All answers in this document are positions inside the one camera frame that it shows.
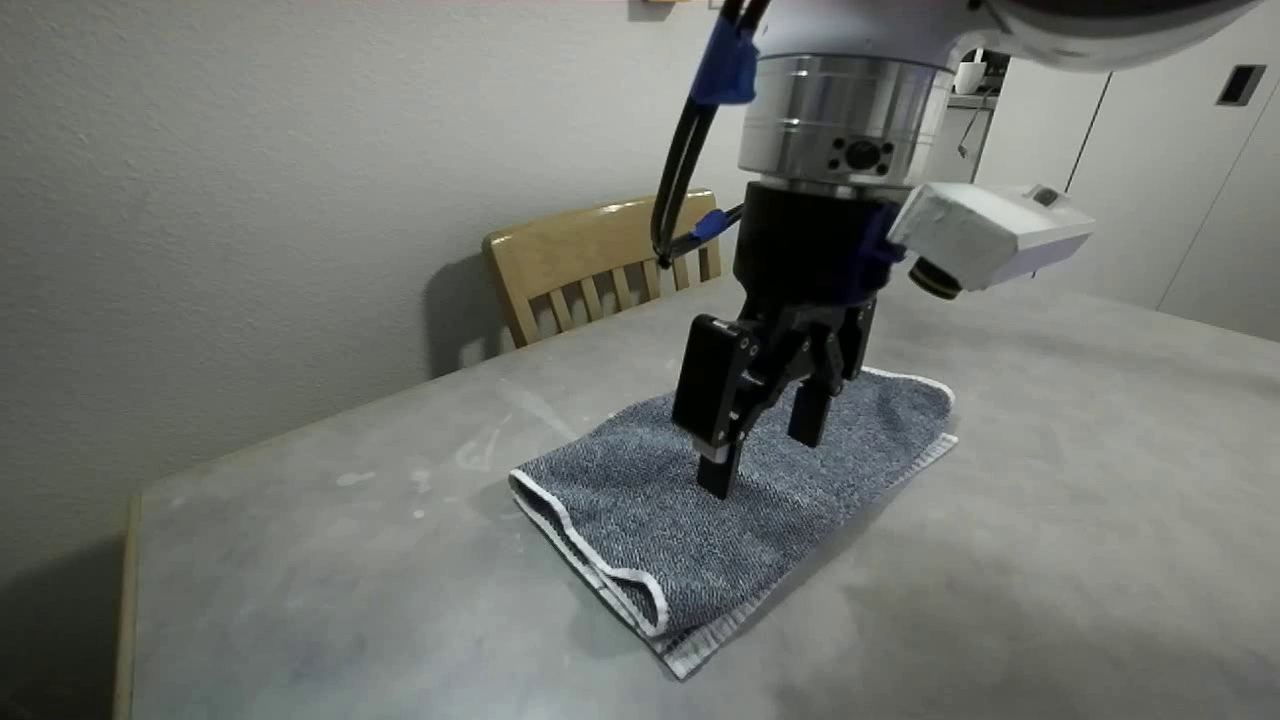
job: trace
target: towel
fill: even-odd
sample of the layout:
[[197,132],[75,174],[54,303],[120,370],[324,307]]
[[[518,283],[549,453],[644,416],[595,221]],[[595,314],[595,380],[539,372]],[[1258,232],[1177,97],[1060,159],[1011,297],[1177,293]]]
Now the towel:
[[933,380],[864,372],[821,450],[790,436],[793,401],[761,416],[730,499],[697,483],[671,397],[511,473],[530,521],[677,679],[957,445],[953,394]]

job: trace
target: chair backrest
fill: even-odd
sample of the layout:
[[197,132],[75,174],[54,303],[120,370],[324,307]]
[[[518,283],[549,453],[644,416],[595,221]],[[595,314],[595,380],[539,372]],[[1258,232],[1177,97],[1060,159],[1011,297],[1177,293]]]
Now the chair backrest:
[[[715,208],[711,191],[690,191],[681,208],[677,235],[690,232],[700,217]],[[655,301],[661,269],[647,242],[652,200],[621,200],[581,214],[561,214],[549,221],[531,221],[485,242],[485,252],[505,283],[509,326],[518,344],[531,344],[539,337],[535,303],[554,303],[555,331],[578,329],[571,297],[581,297],[586,316],[607,316],[604,297],[615,297],[615,307],[638,307]],[[703,244],[700,281],[721,276],[721,248]],[[690,256],[671,259],[671,283],[690,288],[692,269]]]

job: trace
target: gray wall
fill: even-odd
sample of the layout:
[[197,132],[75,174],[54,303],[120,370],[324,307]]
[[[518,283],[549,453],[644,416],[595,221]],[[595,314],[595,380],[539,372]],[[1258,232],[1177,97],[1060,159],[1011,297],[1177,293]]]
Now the gray wall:
[[104,707],[142,483],[493,353],[480,235],[647,191],[707,20],[3,0],[0,715]]

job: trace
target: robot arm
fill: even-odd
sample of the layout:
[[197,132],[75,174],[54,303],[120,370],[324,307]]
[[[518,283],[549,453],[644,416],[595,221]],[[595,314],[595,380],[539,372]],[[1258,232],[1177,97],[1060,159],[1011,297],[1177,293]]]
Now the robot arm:
[[1087,217],[1056,191],[971,183],[909,188],[935,71],[957,44],[1066,69],[1124,69],[1177,52],[1238,20],[1253,0],[726,0],[700,82],[665,168],[652,235],[670,259],[715,103],[754,103],[741,168],[748,183],[735,320],[690,331],[671,419],[700,445],[700,483],[730,498],[763,407],[793,380],[790,433],[821,445],[846,380],[862,376],[878,293],[917,252],[914,281],[935,297],[987,288],[1071,256]]

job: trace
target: table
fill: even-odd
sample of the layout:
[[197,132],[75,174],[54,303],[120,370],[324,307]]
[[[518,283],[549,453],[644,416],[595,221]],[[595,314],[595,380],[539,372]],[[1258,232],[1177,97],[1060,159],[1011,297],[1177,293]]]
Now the table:
[[1086,297],[883,297],[872,366],[961,450],[677,685],[505,473],[670,394],[681,301],[151,483],[136,720],[1280,715],[1280,348]]

